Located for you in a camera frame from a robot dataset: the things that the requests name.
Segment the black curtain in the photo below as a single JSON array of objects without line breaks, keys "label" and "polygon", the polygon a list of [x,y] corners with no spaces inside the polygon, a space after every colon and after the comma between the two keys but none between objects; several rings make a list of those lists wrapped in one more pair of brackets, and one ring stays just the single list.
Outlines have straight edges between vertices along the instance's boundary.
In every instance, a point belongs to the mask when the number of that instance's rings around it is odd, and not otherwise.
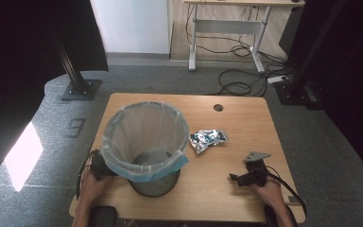
[{"label": "black curtain", "polygon": [[75,69],[108,69],[91,0],[0,0],[0,165],[65,74],[55,40]]},{"label": "black curtain", "polygon": [[363,161],[363,0],[305,0],[289,58]]}]

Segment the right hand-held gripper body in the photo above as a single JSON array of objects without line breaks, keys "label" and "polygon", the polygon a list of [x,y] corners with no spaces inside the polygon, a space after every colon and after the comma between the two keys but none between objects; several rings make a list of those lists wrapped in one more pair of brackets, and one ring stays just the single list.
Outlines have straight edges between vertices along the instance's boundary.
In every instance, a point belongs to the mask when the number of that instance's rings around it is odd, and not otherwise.
[{"label": "right hand-held gripper body", "polygon": [[263,186],[268,175],[264,160],[268,157],[270,157],[270,154],[252,151],[243,159],[248,172],[239,176],[239,180],[247,181],[250,185]]}]

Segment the black metal stand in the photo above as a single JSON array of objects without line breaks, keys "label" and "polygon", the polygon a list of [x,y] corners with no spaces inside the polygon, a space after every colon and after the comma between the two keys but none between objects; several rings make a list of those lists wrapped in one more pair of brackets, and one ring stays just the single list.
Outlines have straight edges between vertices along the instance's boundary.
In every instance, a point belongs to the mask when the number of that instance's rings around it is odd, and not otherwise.
[{"label": "black metal stand", "polygon": [[308,0],[299,27],[301,49],[288,59],[293,69],[290,82],[277,82],[274,87],[282,105],[308,105],[311,102],[305,84],[309,80],[311,62],[319,52],[322,42],[331,29],[346,0]]},{"label": "black metal stand", "polygon": [[70,79],[69,85],[61,95],[63,101],[92,101],[101,83],[100,79],[85,79],[80,71],[72,64],[64,45],[61,42],[56,30],[51,26],[49,28],[51,41],[59,56],[60,63]]}]

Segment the person's left hand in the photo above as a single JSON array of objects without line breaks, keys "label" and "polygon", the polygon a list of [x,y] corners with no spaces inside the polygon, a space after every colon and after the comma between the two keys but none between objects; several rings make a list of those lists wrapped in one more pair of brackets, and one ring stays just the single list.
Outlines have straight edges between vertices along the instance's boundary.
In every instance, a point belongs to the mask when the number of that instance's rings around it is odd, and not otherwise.
[{"label": "person's left hand", "polygon": [[78,206],[89,207],[103,193],[111,180],[111,177],[104,177],[98,181],[89,169],[85,169],[81,175]]}]

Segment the trash bin with plastic liner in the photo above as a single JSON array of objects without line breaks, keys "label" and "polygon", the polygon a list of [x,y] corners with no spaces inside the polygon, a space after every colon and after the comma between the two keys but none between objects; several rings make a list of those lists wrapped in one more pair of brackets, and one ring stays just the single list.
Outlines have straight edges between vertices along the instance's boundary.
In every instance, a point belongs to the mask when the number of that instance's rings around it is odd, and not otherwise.
[{"label": "trash bin with plastic liner", "polygon": [[109,121],[101,154],[114,173],[136,183],[152,182],[180,170],[189,127],[181,111],[146,101],[121,108]]}]

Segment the white power strip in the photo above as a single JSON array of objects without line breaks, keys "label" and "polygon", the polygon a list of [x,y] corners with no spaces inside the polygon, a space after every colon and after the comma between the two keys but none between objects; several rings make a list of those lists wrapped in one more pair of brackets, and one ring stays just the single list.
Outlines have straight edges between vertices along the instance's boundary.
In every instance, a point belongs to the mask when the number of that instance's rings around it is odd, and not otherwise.
[{"label": "white power strip", "polygon": [[268,84],[273,84],[273,83],[282,82],[282,81],[288,81],[288,77],[285,75],[282,75],[282,76],[268,78]]}]

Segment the grey mesh waste bin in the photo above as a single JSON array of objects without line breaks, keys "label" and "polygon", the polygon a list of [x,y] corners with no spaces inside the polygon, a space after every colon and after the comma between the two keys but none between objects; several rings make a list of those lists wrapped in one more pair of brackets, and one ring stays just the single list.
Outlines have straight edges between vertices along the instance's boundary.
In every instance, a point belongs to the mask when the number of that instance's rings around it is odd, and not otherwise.
[{"label": "grey mesh waste bin", "polygon": [[[159,164],[171,157],[171,154],[166,151],[146,151],[138,155],[132,163],[138,166],[152,166]],[[156,198],[161,197],[171,191],[176,185],[181,172],[174,171],[156,180],[148,182],[133,182],[129,181],[131,187],[140,195]]]}]

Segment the person's right hand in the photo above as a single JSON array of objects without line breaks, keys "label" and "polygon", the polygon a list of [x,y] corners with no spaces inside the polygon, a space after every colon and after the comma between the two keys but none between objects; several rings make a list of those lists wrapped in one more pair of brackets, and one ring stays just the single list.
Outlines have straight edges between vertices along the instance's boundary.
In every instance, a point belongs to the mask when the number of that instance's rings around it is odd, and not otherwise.
[{"label": "person's right hand", "polygon": [[254,184],[252,189],[266,205],[274,210],[285,208],[281,185],[277,180],[267,177],[263,186]]}]

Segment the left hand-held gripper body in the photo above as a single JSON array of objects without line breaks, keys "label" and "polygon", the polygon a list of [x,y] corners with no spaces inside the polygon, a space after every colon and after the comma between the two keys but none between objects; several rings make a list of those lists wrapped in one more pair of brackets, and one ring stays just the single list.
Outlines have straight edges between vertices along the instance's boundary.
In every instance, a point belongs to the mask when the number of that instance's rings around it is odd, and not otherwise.
[{"label": "left hand-held gripper body", "polygon": [[100,181],[102,177],[116,176],[116,173],[108,168],[98,149],[91,152],[90,170],[98,181]]}]

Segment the silver foil wrapper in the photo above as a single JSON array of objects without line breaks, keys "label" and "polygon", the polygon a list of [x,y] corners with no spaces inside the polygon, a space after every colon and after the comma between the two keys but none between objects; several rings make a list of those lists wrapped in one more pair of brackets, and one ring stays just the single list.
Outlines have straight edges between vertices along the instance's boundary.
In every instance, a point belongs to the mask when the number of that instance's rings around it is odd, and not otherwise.
[{"label": "silver foil wrapper", "polygon": [[209,147],[229,140],[227,134],[221,130],[200,130],[189,136],[189,141],[196,154],[201,154]]}]

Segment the white-legged wooden desk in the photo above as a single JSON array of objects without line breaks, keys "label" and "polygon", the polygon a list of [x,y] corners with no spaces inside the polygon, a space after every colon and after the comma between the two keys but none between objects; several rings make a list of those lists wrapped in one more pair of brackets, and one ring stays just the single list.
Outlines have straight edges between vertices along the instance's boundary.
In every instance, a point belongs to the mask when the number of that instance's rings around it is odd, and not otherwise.
[{"label": "white-legged wooden desk", "polygon": [[[260,74],[265,72],[260,59],[259,47],[268,25],[268,18],[273,7],[303,7],[304,0],[182,0],[183,3],[193,6],[193,30],[192,41],[189,48],[188,68],[196,70],[196,34],[200,33],[228,33],[228,34],[251,34],[255,36],[255,42],[251,48],[251,57]],[[253,6],[265,7],[265,14],[260,21],[226,21],[226,20],[204,20],[198,18],[198,6]]]}]

